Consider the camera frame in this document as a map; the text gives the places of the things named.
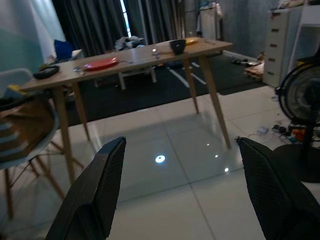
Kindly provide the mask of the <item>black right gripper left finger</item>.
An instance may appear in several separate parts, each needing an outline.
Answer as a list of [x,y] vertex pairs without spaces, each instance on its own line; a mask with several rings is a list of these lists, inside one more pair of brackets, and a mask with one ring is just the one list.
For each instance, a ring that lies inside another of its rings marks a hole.
[[106,143],[71,185],[47,240],[105,240],[120,193],[126,138]]

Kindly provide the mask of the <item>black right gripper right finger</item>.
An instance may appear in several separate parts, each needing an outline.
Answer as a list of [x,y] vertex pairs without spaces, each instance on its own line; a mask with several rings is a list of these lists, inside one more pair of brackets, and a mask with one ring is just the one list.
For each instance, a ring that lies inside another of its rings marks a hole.
[[318,240],[320,204],[267,146],[247,137],[236,140],[246,187],[267,240]]

